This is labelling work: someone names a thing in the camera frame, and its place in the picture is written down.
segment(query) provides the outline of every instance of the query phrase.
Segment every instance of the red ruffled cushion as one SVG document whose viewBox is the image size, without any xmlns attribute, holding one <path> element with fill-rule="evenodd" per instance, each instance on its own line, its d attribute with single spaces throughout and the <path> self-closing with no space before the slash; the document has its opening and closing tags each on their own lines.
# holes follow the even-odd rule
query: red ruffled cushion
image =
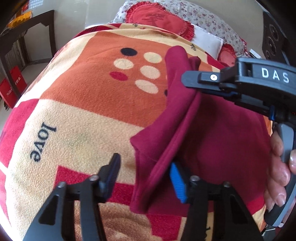
<svg viewBox="0 0 296 241">
<path fill-rule="evenodd" d="M 240 39 L 241 39 L 241 41 L 242 41 L 242 44 L 244 45 L 244 54 L 247 56 L 247 57 L 251 57 L 250 56 L 250 54 L 249 54 L 249 52 L 248 52 L 248 49 L 247 49 L 247 42 L 246 41 L 244 41 L 241 37 L 239 37 Z"/>
<path fill-rule="evenodd" d="M 234 66 L 235 59 L 235 50 L 230 44 L 223 44 L 222 49 L 218 56 L 218 61 L 226 63 L 228 66 Z"/>
<path fill-rule="evenodd" d="M 127 11 L 126 23 L 163 28 L 189 41 L 194 37 L 194 27 L 190 22 L 166 11 L 159 3 L 143 1 L 133 5 Z"/>
</svg>

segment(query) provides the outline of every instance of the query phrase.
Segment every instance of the screw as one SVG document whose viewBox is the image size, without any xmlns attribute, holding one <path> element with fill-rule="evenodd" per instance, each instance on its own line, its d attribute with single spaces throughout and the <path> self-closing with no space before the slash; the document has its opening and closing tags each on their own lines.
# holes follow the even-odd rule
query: screw
<svg viewBox="0 0 296 241">
<path fill-rule="evenodd" d="M 60 182 L 57 187 L 58 188 L 63 188 L 66 185 L 66 182 Z"/>
<path fill-rule="evenodd" d="M 216 81 L 216 80 L 218 79 L 218 77 L 217 77 L 217 75 L 212 74 L 212 75 L 210 76 L 210 79 L 211 79 L 212 81 Z"/>
<path fill-rule="evenodd" d="M 231 184 L 230 184 L 230 182 L 224 182 L 223 186 L 226 188 L 229 188 L 229 187 L 231 187 Z"/>
<path fill-rule="evenodd" d="M 191 176 L 190 177 L 190 181 L 193 181 L 193 182 L 198 182 L 200 180 L 200 177 L 199 176 Z"/>
<path fill-rule="evenodd" d="M 99 179 L 99 176 L 98 176 L 98 175 L 92 175 L 92 176 L 89 177 L 89 179 L 90 179 L 91 181 L 96 181 L 96 180 Z"/>
</svg>

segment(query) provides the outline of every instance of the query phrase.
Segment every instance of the polka dots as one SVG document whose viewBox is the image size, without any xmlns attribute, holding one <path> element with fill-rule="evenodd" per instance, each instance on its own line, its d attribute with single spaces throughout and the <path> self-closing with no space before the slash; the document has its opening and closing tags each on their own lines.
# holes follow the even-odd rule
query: polka dots
<svg viewBox="0 0 296 241">
<path fill-rule="evenodd" d="M 144 75 L 145 77 L 147 77 L 149 79 L 155 80 L 160 77 L 159 70 L 155 67 L 152 67 L 152 66 L 144 65 L 140 68 L 140 71 L 141 71 L 142 75 Z"/>
<path fill-rule="evenodd" d="M 153 53 L 153 52 L 147 52 L 144 53 L 144 58 L 153 64 L 158 64 L 162 61 L 161 56 L 158 53 Z"/>
<path fill-rule="evenodd" d="M 117 71 L 110 72 L 110 76 L 113 79 L 120 80 L 120 81 L 126 81 L 126 80 L 128 80 L 128 77 L 124 73 L 117 72 Z"/>
<path fill-rule="evenodd" d="M 125 58 L 118 58 L 113 64 L 119 69 L 131 69 L 133 67 L 133 62 Z"/>
<path fill-rule="evenodd" d="M 122 48 L 120 50 L 120 52 L 124 56 L 127 56 L 127 57 L 136 56 L 138 54 L 138 52 L 133 48 Z M 154 52 L 146 52 L 146 53 L 144 53 L 144 59 L 146 61 L 148 61 L 149 63 L 152 63 L 152 64 L 159 64 L 163 60 L 162 57 L 159 54 L 154 53 Z M 125 57 L 125 58 L 116 59 L 113 62 L 113 65 L 117 69 L 128 70 L 128 69 L 134 68 L 135 63 L 138 63 L 137 59 L 126 58 Z M 155 68 L 153 66 L 150 66 L 150 65 L 141 66 L 140 67 L 140 72 L 144 77 L 146 77 L 148 79 L 151 79 L 151 80 L 155 80 L 155 79 L 158 79 L 160 77 L 159 69 L 157 69 L 157 68 Z M 122 73 L 120 71 L 110 72 L 110 76 L 113 79 L 120 80 L 120 81 L 126 81 L 126 80 L 129 79 L 126 74 L 124 74 L 124 73 Z M 146 93 L 149 93 L 149 94 L 157 94 L 158 91 L 159 91 L 158 87 L 155 84 L 153 84 L 152 82 L 147 81 L 147 80 L 142 80 L 142 79 L 136 80 L 135 85 L 140 90 L 142 90 L 142 91 L 144 91 Z"/>
<path fill-rule="evenodd" d="M 147 81 L 147 80 L 136 80 L 136 86 L 141 89 L 142 91 L 149 93 L 149 94 L 157 94 L 158 88 L 155 84 Z"/>
<path fill-rule="evenodd" d="M 135 49 L 132 48 L 122 48 L 120 52 L 125 56 L 135 56 L 138 53 Z"/>
</svg>

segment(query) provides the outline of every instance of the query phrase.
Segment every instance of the gray handle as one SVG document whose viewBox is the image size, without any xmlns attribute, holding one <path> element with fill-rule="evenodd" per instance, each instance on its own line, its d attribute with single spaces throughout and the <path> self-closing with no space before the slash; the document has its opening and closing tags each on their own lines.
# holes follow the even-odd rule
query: gray handle
<svg viewBox="0 0 296 241">
<path fill-rule="evenodd" d="M 284 152 L 281 156 L 281 160 L 282 162 L 288 164 L 290 160 L 290 153 L 293 150 L 294 130 L 285 124 L 279 124 L 277 126 L 277 131 L 284 143 Z M 286 203 L 282 207 L 275 204 L 270 212 L 266 211 L 264 214 L 265 222 L 271 226 L 277 227 L 280 225 L 295 198 L 296 175 L 291 174 L 290 182 L 287 186 L 285 186 L 285 189 L 287 192 Z"/>
</svg>

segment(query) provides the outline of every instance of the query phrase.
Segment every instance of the human hand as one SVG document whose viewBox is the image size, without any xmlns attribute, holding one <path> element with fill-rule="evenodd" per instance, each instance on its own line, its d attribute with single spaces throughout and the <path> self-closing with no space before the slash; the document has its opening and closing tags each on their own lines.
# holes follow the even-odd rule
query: human hand
<svg viewBox="0 0 296 241">
<path fill-rule="evenodd" d="M 289 165 L 281 161 L 281 155 L 284 151 L 283 141 L 277 132 L 271 136 L 271 163 L 267 171 L 268 179 L 264 192 L 264 201 L 266 208 L 272 210 L 274 204 L 283 206 L 286 202 L 287 194 L 285 186 L 289 183 L 291 172 L 296 174 L 296 150 L 291 152 Z M 288 219 L 296 199 L 294 199 L 282 223 Z"/>
</svg>

